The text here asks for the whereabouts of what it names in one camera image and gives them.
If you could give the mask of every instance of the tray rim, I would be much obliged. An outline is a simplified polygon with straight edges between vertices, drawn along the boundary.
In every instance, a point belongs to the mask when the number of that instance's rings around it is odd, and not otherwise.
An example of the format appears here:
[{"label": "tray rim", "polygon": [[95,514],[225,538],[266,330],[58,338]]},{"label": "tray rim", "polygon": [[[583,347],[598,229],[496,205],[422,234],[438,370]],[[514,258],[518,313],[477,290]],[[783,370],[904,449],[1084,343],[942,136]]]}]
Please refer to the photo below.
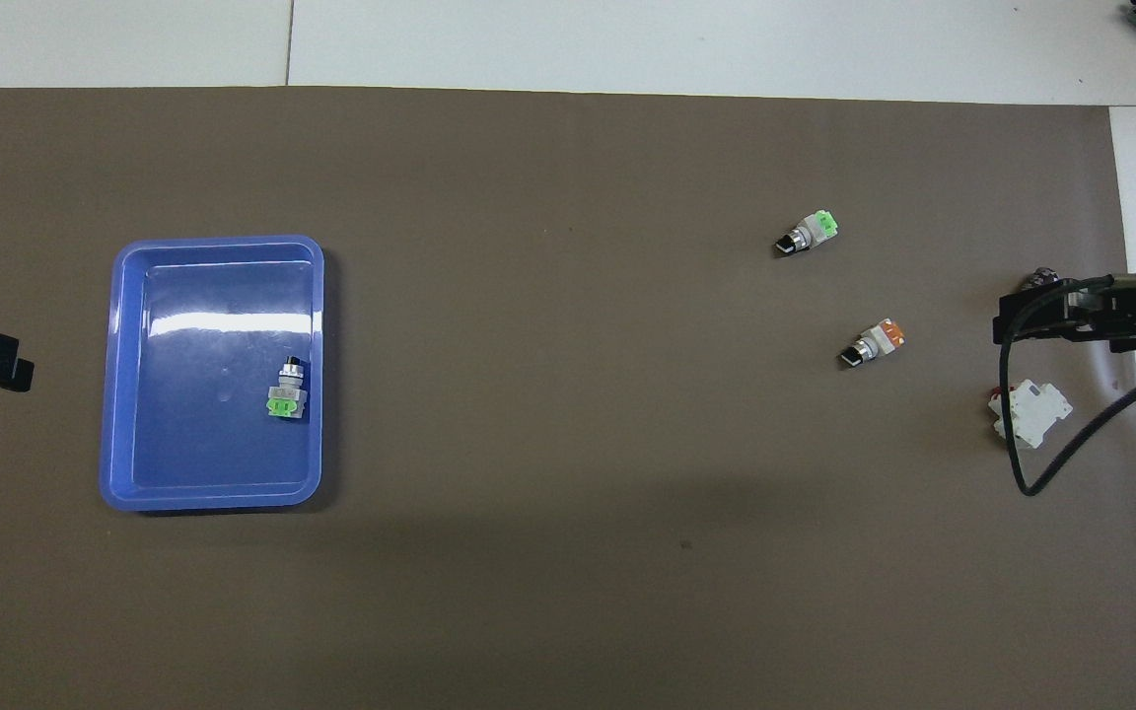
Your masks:
[{"label": "tray rim", "polygon": [[[112,490],[112,459],[117,445],[116,378],[122,364],[120,304],[127,286],[126,261],[141,251],[208,249],[220,247],[303,247],[310,253],[311,301],[310,321],[310,463],[301,488],[278,494],[225,496],[123,498]],[[184,239],[145,239],[127,243],[112,261],[111,295],[108,298],[108,353],[103,365],[103,416],[100,436],[100,493],[118,511],[202,511],[220,508],[267,508],[298,504],[310,499],[321,479],[321,442],[324,442],[324,251],[315,240],[303,234],[261,236],[215,236]],[[198,486],[207,490],[209,486]]]}]

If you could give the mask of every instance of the brown mat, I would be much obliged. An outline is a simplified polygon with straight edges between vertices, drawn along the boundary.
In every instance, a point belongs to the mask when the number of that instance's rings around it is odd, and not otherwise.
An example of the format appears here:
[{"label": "brown mat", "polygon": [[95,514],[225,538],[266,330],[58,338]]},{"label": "brown mat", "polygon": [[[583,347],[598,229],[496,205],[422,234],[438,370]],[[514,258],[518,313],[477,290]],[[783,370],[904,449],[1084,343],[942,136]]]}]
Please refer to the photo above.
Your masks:
[{"label": "brown mat", "polygon": [[[112,511],[117,249],[289,233],[324,487]],[[1136,707],[1136,408],[1029,500],[984,407],[1036,266],[1124,269],[1104,108],[0,91],[0,707]],[[1133,382],[1018,352],[1047,454]]]}]

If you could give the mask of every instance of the black cable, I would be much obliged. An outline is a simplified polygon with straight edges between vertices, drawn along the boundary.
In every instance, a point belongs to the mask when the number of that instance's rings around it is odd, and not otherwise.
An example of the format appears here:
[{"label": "black cable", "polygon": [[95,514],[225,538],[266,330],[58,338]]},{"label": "black cable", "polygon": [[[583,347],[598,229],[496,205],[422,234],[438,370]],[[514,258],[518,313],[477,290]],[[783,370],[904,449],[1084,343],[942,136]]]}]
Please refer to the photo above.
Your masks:
[{"label": "black cable", "polygon": [[1043,307],[1050,306],[1051,302],[1059,301],[1060,298],[1067,298],[1069,293],[1081,291],[1085,287],[1096,287],[1102,291],[1102,289],[1106,289],[1110,284],[1112,284],[1112,277],[1105,275],[1105,277],[1076,281],[1055,287],[1053,291],[1045,293],[1045,295],[1041,295],[1033,302],[1029,302],[1024,309],[1020,309],[1019,314],[1016,314],[1014,318],[1011,318],[1011,324],[1005,327],[1005,332],[1002,333],[1002,350],[1001,354],[997,356],[997,391],[1001,392],[1002,399],[1002,436],[1005,437],[1005,453],[1011,459],[1011,474],[1014,476],[1014,485],[1019,486],[1020,493],[1024,495],[1031,496],[1042,493],[1042,488],[1045,488],[1045,484],[1050,479],[1044,482],[1038,479],[1031,486],[1028,485],[1028,482],[1024,481],[1024,470],[1020,467],[1020,450],[1014,441],[1014,424],[1011,421],[1011,343],[1019,336],[1024,324]]},{"label": "black cable", "polygon": [[1069,295],[1071,292],[1081,291],[1086,287],[1096,287],[1099,291],[1103,291],[1112,284],[1112,277],[1100,277],[1092,279],[1084,279],[1079,282],[1074,282],[1064,284],[1062,287],[1056,287],[1054,291],[1046,293],[1037,298],[1036,301],[1029,302],[1024,309],[1011,319],[1011,324],[1005,328],[1004,337],[1002,337],[1002,352],[1001,358],[997,359],[997,386],[1002,392],[1002,410],[1004,410],[1004,417],[1002,417],[1002,432],[1005,433],[1005,450],[1010,454],[1011,459],[1011,473],[1014,475],[1014,485],[1019,486],[1020,493],[1024,495],[1036,495],[1042,493],[1046,484],[1050,484],[1050,479],[1053,479],[1055,474],[1059,473],[1060,468],[1063,468],[1064,463],[1079,450],[1092,436],[1095,435],[1105,423],[1109,423],[1114,415],[1124,412],[1125,409],[1129,408],[1136,401],[1136,386],[1133,390],[1125,392],[1121,399],[1113,401],[1109,408],[1105,408],[1095,418],[1091,419],[1081,431],[1077,432],[1077,436],[1072,437],[1064,445],[1063,450],[1059,451],[1059,456],[1055,456],[1054,460],[1050,462],[1050,466],[1045,468],[1045,471],[1037,477],[1033,485],[1028,485],[1028,482],[1024,481],[1024,470],[1020,467],[1020,451],[1018,444],[1014,440],[1014,427],[1011,421],[1011,409],[1010,409],[1010,356],[1011,356],[1011,343],[1014,342],[1016,336],[1019,335],[1020,329],[1022,329],[1024,324],[1028,321],[1029,318],[1038,310],[1041,310],[1050,302],[1055,302],[1059,298]]},{"label": "black cable", "polygon": [[1086,424],[1085,427],[1081,427],[1081,431],[1077,432],[1077,436],[1074,436],[1072,441],[1069,441],[1068,445],[1064,445],[1063,451],[1060,451],[1059,456],[1055,456],[1054,461],[1050,462],[1050,466],[1045,468],[1044,473],[1042,473],[1042,477],[1038,477],[1037,482],[1033,484],[1034,488],[1045,488],[1045,484],[1047,484],[1050,479],[1053,479],[1054,475],[1059,473],[1059,469],[1068,462],[1068,459],[1072,458],[1072,454],[1076,453],[1083,444],[1089,441],[1089,437],[1094,436],[1105,423],[1109,423],[1110,419],[1114,417],[1114,415],[1121,414],[1125,408],[1128,408],[1128,406],[1135,403],[1135,401],[1136,386],[1133,387],[1133,390],[1125,392],[1125,396],[1113,401],[1109,408],[1102,410],[1102,412],[1100,412],[1095,418],[1089,419],[1089,423]]}]

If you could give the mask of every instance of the blue plastic tray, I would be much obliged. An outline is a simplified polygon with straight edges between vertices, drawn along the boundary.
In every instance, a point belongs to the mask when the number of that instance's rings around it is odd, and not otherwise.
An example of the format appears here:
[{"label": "blue plastic tray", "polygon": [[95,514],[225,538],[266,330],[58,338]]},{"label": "blue plastic tray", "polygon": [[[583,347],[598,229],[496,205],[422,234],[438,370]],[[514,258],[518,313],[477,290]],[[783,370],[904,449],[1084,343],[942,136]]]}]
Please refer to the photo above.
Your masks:
[{"label": "blue plastic tray", "polygon": [[[301,419],[266,395],[306,361]],[[112,270],[100,491],[122,511],[295,504],[321,475],[324,252],[307,236],[135,242]]]}]

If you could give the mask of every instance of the white electrical connector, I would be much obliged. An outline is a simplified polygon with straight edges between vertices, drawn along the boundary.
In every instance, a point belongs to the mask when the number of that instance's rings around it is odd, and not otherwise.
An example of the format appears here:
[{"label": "white electrical connector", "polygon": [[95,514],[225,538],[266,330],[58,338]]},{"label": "white electrical connector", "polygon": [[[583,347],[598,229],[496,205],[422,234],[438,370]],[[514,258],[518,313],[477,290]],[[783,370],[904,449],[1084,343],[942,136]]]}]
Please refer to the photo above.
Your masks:
[{"label": "white electrical connector", "polygon": [[774,247],[784,254],[794,254],[794,252],[818,247],[837,234],[840,234],[840,225],[835,224],[835,218],[830,216],[830,212],[817,210],[802,219],[795,228],[780,236]]},{"label": "white electrical connector", "polygon": [[901,327],[892,318],[884,318],[874,327],[864,329],[852,345],[840,353],[840,359],[850,368],[855,368],[867,360],[887,356],[902,345],[905,345],[905,333],[901,332]]},{"label": "white electrical connector", "polygon": [[[993,423],[993,431],[997,436],[1005,438],[1005,427],[1002,424],[1002,393],[993,392],[988,400],[988,408],[997,415],[997,420]],[[1011,427],[1014,429],[1014,438],[1018,438],[1027,449],[1037,449],[1045,438],[1045,432],[1050,431],[1054,423],[1064,419],[1072,412],[1072,404],[1068,404],[1063,393],[1056,390],[1053,384],[1034,384],[1033,381],[1024,381],[1011,387]]]}]

